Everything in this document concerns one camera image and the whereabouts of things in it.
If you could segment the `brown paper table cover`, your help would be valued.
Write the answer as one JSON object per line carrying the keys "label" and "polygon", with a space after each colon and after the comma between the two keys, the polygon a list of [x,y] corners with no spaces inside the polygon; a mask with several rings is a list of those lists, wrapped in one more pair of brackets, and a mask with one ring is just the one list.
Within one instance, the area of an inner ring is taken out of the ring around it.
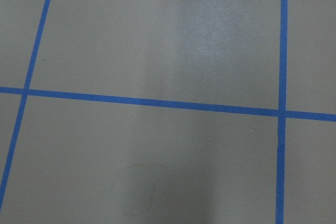
{"label": "brown paper table cover", "polygon": [[1,0],[1,223],[335,223],[335,0]]}

